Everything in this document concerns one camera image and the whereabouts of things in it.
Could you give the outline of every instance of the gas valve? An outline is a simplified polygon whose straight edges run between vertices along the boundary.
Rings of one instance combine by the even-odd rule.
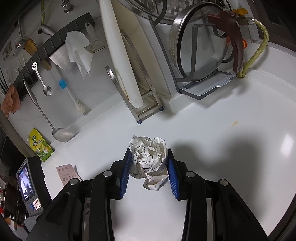
[[[251,17],[245,17],[244,15],[248,13],[248,11],[245,8],[239,8],[239,9],[233,9],[233,12],[235,12],[237,16],[237,23],[239,25],[253,25],[255,24],[255,21]]]

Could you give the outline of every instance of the small screen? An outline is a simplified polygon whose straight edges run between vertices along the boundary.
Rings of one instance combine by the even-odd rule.
[[[24,201],[27,201],[28,199],[30,199],[32,196],[35,195],[34,190],[32,188],[31,180],[29,177],[27,164],[25,164],[24,168],[18,175],[18,182],[19,182],[20,190],[24,198]]]

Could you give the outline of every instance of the yellow valve handle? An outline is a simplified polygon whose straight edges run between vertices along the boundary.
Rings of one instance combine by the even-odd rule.
[[[248,10],[246,10],[245,8],[233,9],[232,11],[241,16],[244,16],[248,13]]]

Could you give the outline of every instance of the brown cloth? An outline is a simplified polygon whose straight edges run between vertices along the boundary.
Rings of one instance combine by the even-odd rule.
[[[9,112],[16,113],[20,109],[20,97],[14,85],[9,86],[4,101],[1,106],[6,118],[9,117]]]

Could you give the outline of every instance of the kitchen utensil rack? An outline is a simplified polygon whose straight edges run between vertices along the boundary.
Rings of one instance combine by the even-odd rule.
[[[109,66],[106,66],[106,70],[110,76],[110,78],[112,79],[115,87],[117,88],[118,92],[120,93],[120,95],[122,96],[124,102],[126,103],[127,107],[129,108],[130,112],[132,113],[132,115],[134,116],[135,120],[137,121],[138,124],[141,124],[143,120],[147,119],[148,117],[152,116],[153,114],[155,114],[158,111],[163,111],[164,108],[162,106],[162,103],[158,97],[158,94],[154,88],[154,85],[148,75],[148,72],[135,48],[135,46],[133,45],[131,39],[129,38],[129,36],[125,33],[124,30],[120,29],[120,33],[121,36],[126,40],[128,46],[130,47],[133,56],[148,84],[148,87],[145,85],[140,84],[139,82],[139,77],[137,76],[136,72],[134,71],[134,75],[136,77],[137,83],[139,88],[144,90],[144,93],[141,94],[142,99],[146,99],[146,98],[150,98],[151,96],[154,97],[155,100],[153,100],[150,104],[148,105],[144,105],[144,108],[141,108],[140,111],[138,111],[128,100],[127,96],[125,95],[123,89],[121,88],[117,77],[113,74],[112,70],[110,69]]]
[[[197,33],[199,27],[205,27],[205,26],[211,26],[213,28],[213,31],[215,35],[218,37],[222,37],[218,35],[217,27],[214,24],[205,23],[205,24],[195,24],[192,27],[192,54],[191,54],[191,68],[190,68],[190,74],[186,78],[178,78],[176,77],[171,61],[169,60],[168,53],[165,50],[165,47],[163,45],[163,42],[160,38],[160,35],[156,29],[156,25],[159,24],[164,17],[167,10],[167,0],[163,0],[163,9],[157,19],[149,20],[150,25],[156,35],[156,38],[160,44],[160,47],[163,51],[164,57],[167,61],[168,67],[170,69],[172,78],[174,80],[177,92],[180,94],[188,95],[192,98],[195,98],[197,100],[201,100],[210,93],[214,92],[215,90],[219,89],[220,87],[226,85],[229,83],[236,74],[221,71],[219,69],[216,69],[212,74],[210,74],[205,79],[195,82],[194,81],[194,73],[195,73],[195,61],[196,61],[196,54],[197,54]],[[230,62],[233,58],[233,55],[231,55],[228,59],[223,60],[223,63]]]
[[[13,83],[19,93],[20,101],[22,101],[28,93],[22,79],[24,78],[27,81],[30,88],[32,88],[38,81],[35,71],[32,69],[32,64],[34,62],[39,64],[42,60],[48,58],[54,51],[56,51],[61,45],[65,43],[68,32],[74,30],[84,30],[86,22],[89,22],[92,26],[95,26],[94,20],[89,12],[67,24],[38,48],[37,52],[34,53],[30,60],[25,64]]]

